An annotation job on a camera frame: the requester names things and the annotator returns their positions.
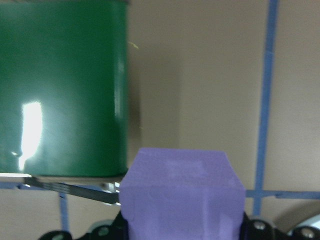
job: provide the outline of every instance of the purple block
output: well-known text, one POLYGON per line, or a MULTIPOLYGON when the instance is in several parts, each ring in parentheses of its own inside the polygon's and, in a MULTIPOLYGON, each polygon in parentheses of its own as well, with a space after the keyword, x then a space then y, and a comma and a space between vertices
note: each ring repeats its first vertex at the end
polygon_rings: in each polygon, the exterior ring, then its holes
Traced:
POLYGON ((245 193, 222 151, 141 148, 119 197, 130 240, 238 240, 245 193))

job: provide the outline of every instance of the metal bracket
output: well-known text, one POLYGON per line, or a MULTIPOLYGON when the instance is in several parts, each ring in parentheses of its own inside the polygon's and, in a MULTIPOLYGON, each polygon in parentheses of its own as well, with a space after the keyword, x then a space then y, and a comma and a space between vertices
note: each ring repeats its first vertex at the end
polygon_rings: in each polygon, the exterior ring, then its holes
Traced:
POLYGON ((93 190, 65 183, 40 182, 35 177, 25 177, 24 184, 59 193, 70 194, 77 197, 96 200, 107 204, 119 203, 119 195, 117 192, 93 190))

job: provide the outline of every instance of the screw head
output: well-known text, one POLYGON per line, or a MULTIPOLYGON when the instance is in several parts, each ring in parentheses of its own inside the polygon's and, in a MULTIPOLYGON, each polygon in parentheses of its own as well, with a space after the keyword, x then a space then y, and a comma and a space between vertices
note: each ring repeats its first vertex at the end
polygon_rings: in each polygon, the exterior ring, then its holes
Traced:
POLYGON ((255 221, 255 222, 253 223, 253 226, 254 226, 256 229, 258 229, 258 230, 264 230, 264 229, 266 228, 265 223, 262 222, 262 221, 255 221))
POLYGON ((98 235, 99 237, 102 237, 102 236, 108 235, 108 233, 109 233, 109 228, 106 226, 103 226, 99 229, 98 235))
POLYGON ((314 231, 306 227, 301 229, 301 234, 308 239, 313 239, 315 237, 314 231))

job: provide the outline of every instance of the metal strip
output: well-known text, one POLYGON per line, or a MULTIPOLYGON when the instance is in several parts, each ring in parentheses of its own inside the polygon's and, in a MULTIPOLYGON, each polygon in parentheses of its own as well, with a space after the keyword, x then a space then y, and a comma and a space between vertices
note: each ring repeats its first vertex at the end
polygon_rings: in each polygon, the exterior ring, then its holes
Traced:
POLYGON ((256 162, 256 172, 255 172, 254 189, 257 195, 254 197, 254 204, 253 204, 254 215, 259 215, 261 212, 261 195, 259 194, 259 191, 263 190, 263 185, 264 185, 272 73, 273 73, 273 63, 274 63, 274 42, 276 37, 278 5, 279 5, 278 0, 269 0, 265 52, 264 52, 257 162, 256 162))
POLYGON ((64 194, 70 194, 86 199, 96 200, 108 204, 116 204, 119 202, 118 193, 107 193, 100 190, 93 190, 86 187, 69 185, 65 183, 39 182, 34 177, 26 177, 24 179, 24 184, 64 194))

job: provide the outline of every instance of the blue tape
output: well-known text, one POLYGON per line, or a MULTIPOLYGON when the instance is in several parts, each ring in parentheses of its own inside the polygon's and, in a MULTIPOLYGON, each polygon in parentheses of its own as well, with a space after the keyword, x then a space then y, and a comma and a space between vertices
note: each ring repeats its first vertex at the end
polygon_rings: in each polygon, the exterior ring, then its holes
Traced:
POLYGON ((65 193, 59 192, 61 229, 69 232, 68 200, 65 193))
POLYGON ((309 199, 309 200, 320 200, 320 191, 255 191, 247 190, 247 198, 261 198, 276 197, 277 199, 309 199))
POLYGON ((265 175, 266 150, 268 140, 268 123, 272 87, 272 73, 274 63, 274 42, 277 26, 278 0, 269 0, 268 19, 266 26, 264 66, 262 79, 262 96, 260 107, 260 124, 258 136, 257 162, 255 172, 255 195, 253 202, 253 214, 260 215, 261 202, 265 175))

